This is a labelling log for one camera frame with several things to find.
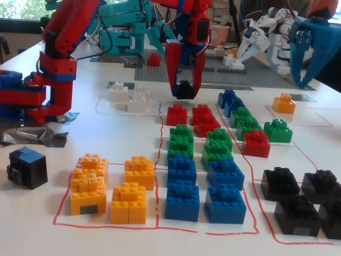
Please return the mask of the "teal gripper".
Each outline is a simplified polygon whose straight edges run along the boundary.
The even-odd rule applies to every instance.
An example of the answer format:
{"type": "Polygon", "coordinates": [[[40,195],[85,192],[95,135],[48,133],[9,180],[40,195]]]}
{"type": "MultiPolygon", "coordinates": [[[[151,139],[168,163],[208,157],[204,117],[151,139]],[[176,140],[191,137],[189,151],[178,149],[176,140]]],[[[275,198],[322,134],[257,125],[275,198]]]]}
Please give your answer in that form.
{"type": "Polygon", "coordinates": [[[142,0],[142,9],[146,19],[146,34],[150,43],[162,55],[165,55],[165,49],[160,40],[177,39],[177,31],[174,26],[163,25],[164,17],[158,7],[151,1],[142,0]]]}

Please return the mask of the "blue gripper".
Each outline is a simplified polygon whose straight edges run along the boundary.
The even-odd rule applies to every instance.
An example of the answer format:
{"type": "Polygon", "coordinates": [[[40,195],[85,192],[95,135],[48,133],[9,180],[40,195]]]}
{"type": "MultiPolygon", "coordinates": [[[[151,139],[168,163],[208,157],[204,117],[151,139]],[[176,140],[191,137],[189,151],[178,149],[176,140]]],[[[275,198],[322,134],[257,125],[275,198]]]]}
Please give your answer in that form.
{"type": "Polygon", "coordinates": [[[320,18],[296,17],[289,29],[290,72],[301,89],[321,71],[325,55],[334,55],[340,47],[340,24],[329,23],[320,18]],[[301,80],[304,55],[313,49],[314,53],[301,80]]]}

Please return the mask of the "red and blue gripper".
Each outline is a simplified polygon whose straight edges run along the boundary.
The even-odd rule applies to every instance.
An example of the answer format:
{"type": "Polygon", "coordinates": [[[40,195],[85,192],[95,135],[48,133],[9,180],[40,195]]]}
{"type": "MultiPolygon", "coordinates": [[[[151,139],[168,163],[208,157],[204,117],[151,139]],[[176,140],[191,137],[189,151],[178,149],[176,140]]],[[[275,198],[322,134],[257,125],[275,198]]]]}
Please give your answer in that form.
{"type": "MultiPolygon", "coordinates": [[[[175,27],[182,36],[181,40],[168,39],[165,48],[165,64],[172,95],[180,98],[180,84],[177,84],[177,69],[181,62],[182,51],[205,51],[209,44],[210,18],[206,11],[211,1],[178,1],[175,27]]],[[[197,96],[202,81],[202,72],[206,63],[206,54],[195,58],[192,69],[194,97],[197,96]]]]}

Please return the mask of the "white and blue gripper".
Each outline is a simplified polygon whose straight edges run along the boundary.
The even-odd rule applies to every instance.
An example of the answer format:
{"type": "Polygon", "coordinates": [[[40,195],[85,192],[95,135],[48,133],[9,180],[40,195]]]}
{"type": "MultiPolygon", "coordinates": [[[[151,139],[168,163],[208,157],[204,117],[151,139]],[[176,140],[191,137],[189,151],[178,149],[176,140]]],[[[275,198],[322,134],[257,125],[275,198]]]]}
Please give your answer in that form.
{"type": "Polygon", "coordinates": [[[237,51],[237,58],[241,58],[241,62],[258,54],[260,50],[266,50],[270,46],[270,41],[267,37],[270,23],[271,19],[268,14],[261,16],[257,21],[252,18],[244,21],[246,29],[237,51]]]}

